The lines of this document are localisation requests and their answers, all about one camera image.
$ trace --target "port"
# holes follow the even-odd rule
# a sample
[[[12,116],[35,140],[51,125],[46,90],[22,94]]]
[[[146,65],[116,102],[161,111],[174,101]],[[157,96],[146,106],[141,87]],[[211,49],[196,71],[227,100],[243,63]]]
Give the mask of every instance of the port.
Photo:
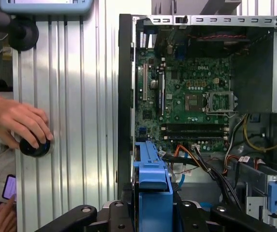
[[[148,64],[143,65],[143,100],[148,98]]]

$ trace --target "hand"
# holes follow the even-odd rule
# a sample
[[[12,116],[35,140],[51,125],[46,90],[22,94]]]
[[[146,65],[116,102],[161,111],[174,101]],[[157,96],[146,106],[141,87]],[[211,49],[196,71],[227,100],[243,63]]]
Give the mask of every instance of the hand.
[[[34,135],[42,144],[46,142],[46,138],[52,140],[53,135],[47,123],[48,119],[43,110],[0,96],[0,138],[10,148],[19,148],[19,143],[11,135],[11,131],[26,139],[34,148],[39,147]]]
[[[0,205],[0,232],[16,232],[17,216],[13,210],[15,198],[12,197],[6,205]]]

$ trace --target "black mount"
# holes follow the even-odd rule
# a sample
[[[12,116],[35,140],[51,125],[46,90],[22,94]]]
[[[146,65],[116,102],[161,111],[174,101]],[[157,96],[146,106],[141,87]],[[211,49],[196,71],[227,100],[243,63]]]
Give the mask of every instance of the black mount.
[[[33,48],[38,41],[38,29],[31,19],[16,17],[0,11],[0,32],[8,34],[10,47],[21,52]]]

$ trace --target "phone screen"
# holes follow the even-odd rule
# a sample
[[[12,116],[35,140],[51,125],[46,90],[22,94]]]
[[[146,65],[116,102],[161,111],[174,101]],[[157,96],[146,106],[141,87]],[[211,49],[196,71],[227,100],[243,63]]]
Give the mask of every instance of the phone screen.
[[[10,199],[14,194],[16,195],[16,177],[14,175],[8,175],[3,189],[2,198]]]

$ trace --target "black frame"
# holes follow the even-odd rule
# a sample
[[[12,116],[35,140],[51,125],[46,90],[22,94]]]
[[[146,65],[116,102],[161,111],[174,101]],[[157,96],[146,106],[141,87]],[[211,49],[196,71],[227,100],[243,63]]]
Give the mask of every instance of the black frame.
[[[130,182],[131,150],[131,42],[132,15],[119,15],[119,78],[118,78],[118,198],[123,186]]]

